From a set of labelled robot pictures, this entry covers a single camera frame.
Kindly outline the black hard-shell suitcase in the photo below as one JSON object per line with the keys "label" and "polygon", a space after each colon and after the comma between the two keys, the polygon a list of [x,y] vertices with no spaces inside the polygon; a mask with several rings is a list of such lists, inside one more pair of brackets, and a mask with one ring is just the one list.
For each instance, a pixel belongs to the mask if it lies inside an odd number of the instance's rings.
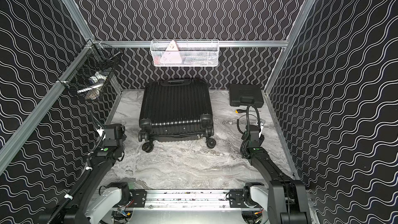
{"label": "black hard-shell suitcase", "polygon": [[178,142],[205,138],[215,148],[214,119],[208,83],[199,78],[162,80],[149,83],[139,118],[138,140],[150,153],[154,141]]}

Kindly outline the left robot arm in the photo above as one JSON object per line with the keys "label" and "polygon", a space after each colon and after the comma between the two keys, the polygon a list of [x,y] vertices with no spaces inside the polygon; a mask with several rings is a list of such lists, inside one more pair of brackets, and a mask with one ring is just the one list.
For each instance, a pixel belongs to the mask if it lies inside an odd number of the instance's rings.
{"label": "left robot arm", "polygon": [[40,224],[90,224],[87,209],[102,179],[124,158],[125,126],[120,123],[104,125],[100,141],[87,156],[87,165],[80,179],[54,208],[45,210],[38,219]]}

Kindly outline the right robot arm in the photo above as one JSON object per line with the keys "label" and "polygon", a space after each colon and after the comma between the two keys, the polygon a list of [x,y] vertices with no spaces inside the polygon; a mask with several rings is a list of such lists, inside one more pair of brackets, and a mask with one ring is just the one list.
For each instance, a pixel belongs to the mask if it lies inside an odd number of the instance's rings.
{"label": "right robot arm", "polygon": [[242,132],[242,156],[260,172],[267,185],[248,184],[245,203],[259,204],[266,214],[263,224],[310,224],[311,213],[306,188],[300,180],[286,175],[261,147],[264,136],[257,125]]}

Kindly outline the black plastic tool case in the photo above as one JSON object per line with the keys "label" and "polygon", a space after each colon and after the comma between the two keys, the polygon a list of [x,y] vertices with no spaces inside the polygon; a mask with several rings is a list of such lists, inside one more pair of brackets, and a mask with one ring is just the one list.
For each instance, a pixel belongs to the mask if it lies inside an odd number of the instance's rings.
{"label": "black plastic tool case", "polygon": [[229,104],[230,106],[254,105],[261,108],[264,105],[262,90],[258,85],[230,84]]}

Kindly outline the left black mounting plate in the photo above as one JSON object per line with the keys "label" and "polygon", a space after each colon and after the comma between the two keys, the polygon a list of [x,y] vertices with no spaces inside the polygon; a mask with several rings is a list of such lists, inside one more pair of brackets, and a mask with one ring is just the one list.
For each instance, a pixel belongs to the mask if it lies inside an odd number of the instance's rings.
{"label": "left black mounting plate", "polygon": [[125,208],[144,208],[147,199],[147,191],[143,189],[131,189],[130,199]]}

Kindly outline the black mounting plate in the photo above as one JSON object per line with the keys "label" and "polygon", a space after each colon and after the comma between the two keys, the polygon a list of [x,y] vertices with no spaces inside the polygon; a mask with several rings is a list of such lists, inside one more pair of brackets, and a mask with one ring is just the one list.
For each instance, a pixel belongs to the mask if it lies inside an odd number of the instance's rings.
{"label": "black mounting plate", "polygon": [[147,199],[147,191],[143,189],[131,189],[130,199],[125,208],[144,208]]}
{"label": "black mounting plate", "polygon": [[232,189],[226,194],[230,208],[247,208],[243,189]]}

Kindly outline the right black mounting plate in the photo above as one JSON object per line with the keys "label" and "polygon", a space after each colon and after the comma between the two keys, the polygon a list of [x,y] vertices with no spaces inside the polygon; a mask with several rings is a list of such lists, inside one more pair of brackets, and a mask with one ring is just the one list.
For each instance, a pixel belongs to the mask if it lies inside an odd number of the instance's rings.
{"label": "right black mounting plate", "polygon": [[232,189],[226,194],[230,208],[247,208],[243,189]]}

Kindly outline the yellow black handled screwdriver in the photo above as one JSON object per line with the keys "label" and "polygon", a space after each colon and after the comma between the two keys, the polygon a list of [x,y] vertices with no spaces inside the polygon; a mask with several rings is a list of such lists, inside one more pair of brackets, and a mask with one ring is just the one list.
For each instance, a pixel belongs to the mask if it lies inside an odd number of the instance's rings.
{"label": "yellow black handled screwdriver", "polygon": [[243,113],[246,113],[247,110],[246,110],[246,109],[236,109],[235,112],[236,112],[237,114],[243,114]]}

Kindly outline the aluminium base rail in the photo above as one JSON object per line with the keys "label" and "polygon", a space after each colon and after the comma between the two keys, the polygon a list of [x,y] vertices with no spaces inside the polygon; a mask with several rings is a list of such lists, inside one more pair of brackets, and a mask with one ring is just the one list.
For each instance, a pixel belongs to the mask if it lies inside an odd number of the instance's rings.
{"label": "aluminium base rail", "polygon": [[[247,194],[246,186],[243,188],[245,197]],[[147,199],[145,209],[177,209],[177,208],[192,208],[192,209],[230,209],[229,201],[226,194],[230,190],[146,190]],[[89,203],[87,209],[88,215],[95,213],[105,213],[112,209],[119,209],[122,212],[131,211],[134,208],[125,208],[130,199],[130,190],[127,188],[109,187],[96,198],[95,201]],[[247,205],[247,208],[262,208],[259,204]]]}

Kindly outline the clear plastic wall bin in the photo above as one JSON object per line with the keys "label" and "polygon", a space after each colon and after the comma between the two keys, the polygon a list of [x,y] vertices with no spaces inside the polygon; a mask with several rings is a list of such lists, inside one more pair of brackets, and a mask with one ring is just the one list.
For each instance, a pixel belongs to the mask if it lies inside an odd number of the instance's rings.
{"label": "clear plastic wall bin", "polygon": [[216,39],[155,39],[150,54],[158,67],[216,67],[220,46]]}

